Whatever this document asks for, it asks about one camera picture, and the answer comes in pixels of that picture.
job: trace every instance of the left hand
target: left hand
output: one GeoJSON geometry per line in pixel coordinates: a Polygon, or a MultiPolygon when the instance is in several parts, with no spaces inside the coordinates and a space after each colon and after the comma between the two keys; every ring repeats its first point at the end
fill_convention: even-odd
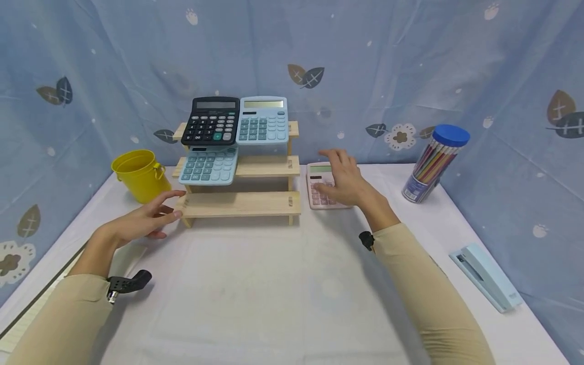
{"type": "Polygon", "coordinates": [[[98,230],[104,231],[112,237],[117,248],[144,236],[155,239],[166,238],[166,233],[160,230],[165,225],[178,220],[182,216],[182,212],[173,211],[172,208],[163,203],[166,199],[185,194],[186,192],[181,190],[163,192],[150,203],[104,224],[98,230]]]}

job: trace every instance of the bucket handle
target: bucket handle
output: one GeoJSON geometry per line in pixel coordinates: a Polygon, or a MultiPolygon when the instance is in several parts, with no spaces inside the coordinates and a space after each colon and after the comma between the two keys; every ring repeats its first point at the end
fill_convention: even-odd
{"type": "Polygon", "coordinates": [[[162,179],[166,171],[166,167],[162,166],[160,163],[157,162],[154,164],[154,169],[156,170],[154,172],[154,177],[156,178],[156,180],[162,179]]]}

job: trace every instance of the calculator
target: calculator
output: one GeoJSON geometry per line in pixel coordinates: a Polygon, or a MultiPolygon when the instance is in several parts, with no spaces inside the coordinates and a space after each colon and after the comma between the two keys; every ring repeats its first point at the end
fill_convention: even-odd
{"type": "Polygon", "coordinates": [[[194,98],[180,142],[185,146],[232,145],[235,143],[238,119],[238,98],[194,98]]]}
{"type": "Polygon", "coordinates": [[[334,186],[335,180],[332,177],[332,168],[329,162],[315,162],[306,166],[306,185],[308,189],[308,202],[311,209],[342,209],[350,208],[346,205],[331,200],[328,196],[320,194],[314,188],[316,183],[323,183],[334,186]]]}
{"type": "Polygon", "coordinates": [[[230,185],[237,167],[236,146],[190,147],[180,171],[183,185],[230,185]]]}
{"type": "Polygon", "coordinates": [[[281,96],[241,98],[237,144],[288,143],[288,103],[281,96]]]}

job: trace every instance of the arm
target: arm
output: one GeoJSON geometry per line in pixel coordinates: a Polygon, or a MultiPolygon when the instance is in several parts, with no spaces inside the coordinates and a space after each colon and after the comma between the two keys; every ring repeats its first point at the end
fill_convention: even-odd
{"type": "Polygon", "coordinates": [[[184,192],[162,193],[152,202],[98,228],[68,276],[55,288],[20,339],[7,365],[81,365],[89,363],[93,343],[112,305],[107,301],[113,254],[147,235],[165,238],[159,229],[180,218],[162,203],[184,192]]]}
{"type": "Polygon", "coordinates": [[[387,199],[363,179],[354,158],[343,150],[321,154],[331,162],[336,186],[317,188],[362,210],[374,232],[376,256],[389,271],[432,364],[495,364],[463,299],[387,199]]]}

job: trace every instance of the light blue calculator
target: light blue calculator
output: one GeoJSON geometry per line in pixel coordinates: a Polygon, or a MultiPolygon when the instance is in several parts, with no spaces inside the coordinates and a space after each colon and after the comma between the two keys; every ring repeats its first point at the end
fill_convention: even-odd
{"type": "Polygon", "coordinates": [[[281,96],[248,96],[239,101],[236,143],[288,143],[288,102],[281,96]]]}
{"type": "Polygon", "coordinates": [[[180,172],[183,185],[230,185],[237,167],[237,146],[191,147],[180,172]]]}

